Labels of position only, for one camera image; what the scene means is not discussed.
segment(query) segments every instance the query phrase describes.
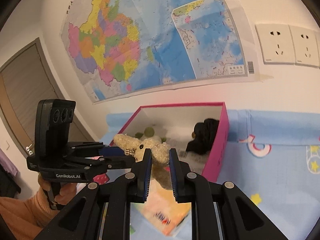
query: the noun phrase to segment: orange sweater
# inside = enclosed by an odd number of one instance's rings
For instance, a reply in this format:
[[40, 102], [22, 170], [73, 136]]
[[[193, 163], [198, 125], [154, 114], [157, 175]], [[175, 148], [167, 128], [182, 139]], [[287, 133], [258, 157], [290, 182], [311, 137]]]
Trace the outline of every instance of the orange sweater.
[[33, 240], [57, 213], [41, 188], [26, 201], [0, 197], [0, 214], [17, 240]]

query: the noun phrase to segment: camera lens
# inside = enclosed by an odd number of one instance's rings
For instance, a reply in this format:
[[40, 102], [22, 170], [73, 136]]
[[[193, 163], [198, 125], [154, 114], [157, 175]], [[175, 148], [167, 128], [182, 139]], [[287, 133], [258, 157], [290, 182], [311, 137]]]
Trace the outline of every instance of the camera lens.
[[53, 114], [53, 122], [57, 122], [60, 117], [60, 111], [57, 109]]
[[71, 119], [73, 116], [73, 110], [71, 109], [70, 112], [69, 112], [69, 119]]
[[65, 108], [65, 109], [63, 109], [62, 114], [61, 114], [61, 121], [65, 122], [67, 120], [67, 116], [68, 116], [68, 110]]

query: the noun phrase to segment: map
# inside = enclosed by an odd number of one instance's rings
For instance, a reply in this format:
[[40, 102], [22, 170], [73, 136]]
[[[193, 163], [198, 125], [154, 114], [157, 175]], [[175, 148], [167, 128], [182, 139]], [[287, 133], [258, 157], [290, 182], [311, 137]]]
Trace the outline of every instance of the map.
[[61, 38], [93, 103], [248, 75], [224, 0], [73, 0]]

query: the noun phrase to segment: plush toy head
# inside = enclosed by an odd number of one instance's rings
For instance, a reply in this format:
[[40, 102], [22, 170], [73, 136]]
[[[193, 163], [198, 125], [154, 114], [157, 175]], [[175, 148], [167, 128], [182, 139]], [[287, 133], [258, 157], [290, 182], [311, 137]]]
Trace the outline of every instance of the plush toy head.
[[132, 155], [136, 162], [142, 161], [145, 149], [151, 149], [153, 164], [167, 166], [169, 163], [170, 145], [161, 143], [157, 136], [140, 141], [137, 138], [124, 134], [116, 134], [113, 138], [114, 143], [124, 150], [126, 155]]

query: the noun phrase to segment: plush toy ear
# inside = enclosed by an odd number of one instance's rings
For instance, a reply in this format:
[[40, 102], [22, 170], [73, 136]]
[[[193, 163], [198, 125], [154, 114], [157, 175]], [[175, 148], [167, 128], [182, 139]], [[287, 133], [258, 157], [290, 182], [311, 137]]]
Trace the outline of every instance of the plush toy ear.
[[141, 144], [141, 141], [139, 139], [133, 138], [125, 134], [116, 134], [113, 137], [113, 142], [124, 151], [127, 149], [137, 149]]
[[166, 143], [161, 143], [157, 146], [154, 146], [152, 151], [152, 158], [159, 164], [167, 165], [169, 163], [169, 150], [170, 145]]

